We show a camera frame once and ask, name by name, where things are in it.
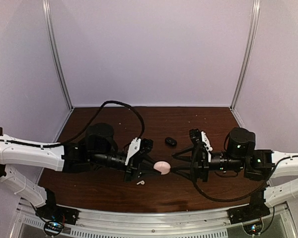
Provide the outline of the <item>round white case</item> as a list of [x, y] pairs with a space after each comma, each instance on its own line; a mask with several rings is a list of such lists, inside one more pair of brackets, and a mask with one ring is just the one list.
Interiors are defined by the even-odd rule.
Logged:
[[158, 161], [154, 164], [153, 168], [160, 172], [162, 175], [166, 175], [171, 170], [171, 165], [166, 161]]

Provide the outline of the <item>black earbud charging case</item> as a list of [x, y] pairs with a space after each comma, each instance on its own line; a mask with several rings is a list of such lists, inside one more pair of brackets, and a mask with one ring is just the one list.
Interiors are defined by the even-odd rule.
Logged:
[[177, 146], [177, 141], [172, 137], [166, 137], [164, 142], [165, 142], [166, 145], [168, 145], [170, 147]]

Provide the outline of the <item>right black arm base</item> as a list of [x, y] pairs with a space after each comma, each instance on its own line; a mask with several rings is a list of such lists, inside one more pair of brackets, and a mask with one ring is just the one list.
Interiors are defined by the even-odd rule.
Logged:
[[228, 209], [230, 223], [244, 223], [270, 215], [270, 209], [265, 205], [265, 201], [262, 190], [251, 195], [248, 205]]

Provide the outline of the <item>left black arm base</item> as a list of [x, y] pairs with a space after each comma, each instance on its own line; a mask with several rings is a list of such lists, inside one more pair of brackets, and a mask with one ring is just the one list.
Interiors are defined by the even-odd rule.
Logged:
[[55, 194], [49, 189], [45, 189], [45, 191], [47, 193], [46, 204], [42, 207], [36, 207], [37, 215], [44, 219], [75, 225], [79, 211], [57, 205]]

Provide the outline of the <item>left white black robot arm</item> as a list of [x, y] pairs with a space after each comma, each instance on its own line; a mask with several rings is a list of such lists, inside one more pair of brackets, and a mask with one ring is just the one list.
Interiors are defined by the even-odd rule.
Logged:
[[132, 181], [147, 174], [166, 175], [171, 166], [165, 161], [153, 161], [149, 152], [153, 148], [150, 139], [134, 138], [127, 153], [118, 150], [114, 129], [107, 123], [89, 126], [83, 139], [77, 143], [40, 143], [20, 140], [3, 134], [0, 127], [0, 182], [42, 210], [50, 220], [61, 216], [55, 195], [46, 188], [31, 182], [13, 165], [23, 164], [76, 174], [87, 172], [93, 166], [124, 172], [124, 181]]

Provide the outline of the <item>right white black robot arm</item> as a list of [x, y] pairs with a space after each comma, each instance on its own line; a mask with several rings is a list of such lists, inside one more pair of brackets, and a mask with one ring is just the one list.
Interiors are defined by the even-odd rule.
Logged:
[[[298, 197], [298, 153], [286, 153], [269, 149], [255, 149], [256, 136], [242, 127], [233, 128], [224, 140], [224, 150], [215, 152], [204, 131], [189, 131], [192, 146], [172, 157], [188, 162], [187, 167], [175, 167], [171, 171], [188, 179], [206, 199], [230, 203], [251, 198], [245, 207], [245, 215], [255, 219], [264, 210]], [[207, 195], [197, 181], [208, 181], [209, 172], [243, 172], [244, 177], [260, 181], [261, 185], [246, 195], [224, 199]]]

